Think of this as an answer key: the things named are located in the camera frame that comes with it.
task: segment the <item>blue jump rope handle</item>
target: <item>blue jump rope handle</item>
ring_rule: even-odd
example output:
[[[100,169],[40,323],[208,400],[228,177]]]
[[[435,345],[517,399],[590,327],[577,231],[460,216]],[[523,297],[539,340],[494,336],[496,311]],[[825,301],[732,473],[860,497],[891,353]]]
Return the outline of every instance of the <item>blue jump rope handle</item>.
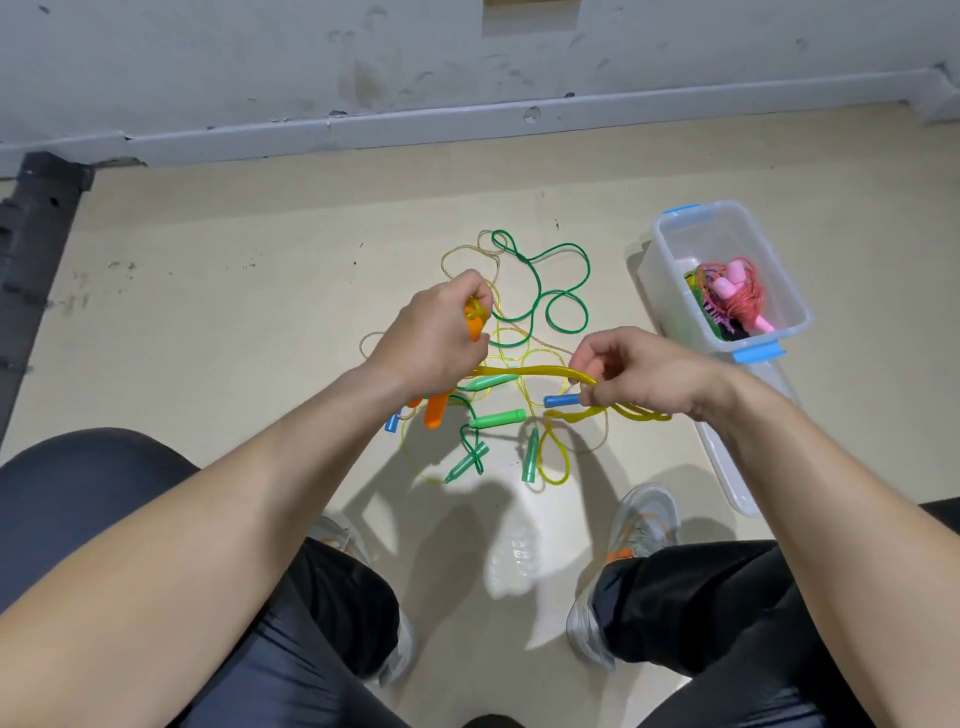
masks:
[[[395,415],[391,415],[390,419],[387,420],[387,425],[384,427],[387,432],[396,432],[396,429],[400,426],[400,413],[403,412],[401,409]]]
[[[569,407],[580,404],[580,395],[547,395],[543,398],[544,407]]]

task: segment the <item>right hand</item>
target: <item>right hand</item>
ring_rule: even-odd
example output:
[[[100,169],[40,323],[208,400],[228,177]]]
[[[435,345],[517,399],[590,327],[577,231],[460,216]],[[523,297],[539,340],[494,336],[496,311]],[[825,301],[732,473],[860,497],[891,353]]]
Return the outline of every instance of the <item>right hand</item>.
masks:
[[[583,406],[636,404],[664,414],[703,420],[727,393],[736,369],[636,327],[584,337],[570,368],[597,379],[580,393]]]

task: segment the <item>left hand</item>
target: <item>left hand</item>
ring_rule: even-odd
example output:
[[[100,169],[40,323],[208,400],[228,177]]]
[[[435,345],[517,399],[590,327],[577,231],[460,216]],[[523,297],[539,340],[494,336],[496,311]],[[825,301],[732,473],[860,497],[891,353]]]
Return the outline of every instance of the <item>left hand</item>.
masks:
[[[470,341],[464,306],[471,296],[492,309],[493,293],[475,270],[420,291],[400,309],[367,363],[399,375],[405,400],[449,392],[487,357],[488,334]]]

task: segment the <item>gray sneaker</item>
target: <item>gray sneaker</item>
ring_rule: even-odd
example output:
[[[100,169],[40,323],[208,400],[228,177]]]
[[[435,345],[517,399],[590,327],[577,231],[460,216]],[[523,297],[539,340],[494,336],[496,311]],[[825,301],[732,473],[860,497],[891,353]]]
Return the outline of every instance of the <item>gray sneaker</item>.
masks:
[[[322,516],[307,534],[311,539],[352,556],[364,566],[370,566],[370,556],[364,547],[359,532],[350,524],[346,516],[337,514],[336,521]],[[399,680],[414,662],[417,654],[414,630],[403,610],[400,610],[400,625],[396,631],[396,647],[384,661],[375,676],[368,681],[370,687],[385,688]]]
[[[680,512],[673,496],[657,483],[636,486],[620,501],[613,516],[607,563],[649,556],[675,546],[679,526]],[[593,589],[599,578],[600,571],[573,602],[566,617],[566,638],[578,655],[613,671],[615,661],[592,607]]]

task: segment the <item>hand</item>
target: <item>hand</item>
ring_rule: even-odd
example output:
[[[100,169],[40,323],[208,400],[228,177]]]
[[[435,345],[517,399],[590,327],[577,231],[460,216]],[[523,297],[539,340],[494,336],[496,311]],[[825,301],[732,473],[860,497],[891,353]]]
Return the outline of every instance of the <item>hand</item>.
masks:
[[[470,341],[464,305],[471,296],[491,310],[493,293],[474,270],[420,291],[377,342],[367,362],[401,377],[404,401],[449,392],[487,357],[488,334]]]
[[[636,327],[586,336],[570,368],[598,380],[581,392],[584,406],[636,404],[695,420],[703,420],[705,410],[727,393],[727,381],[736,373],[730,364]]]

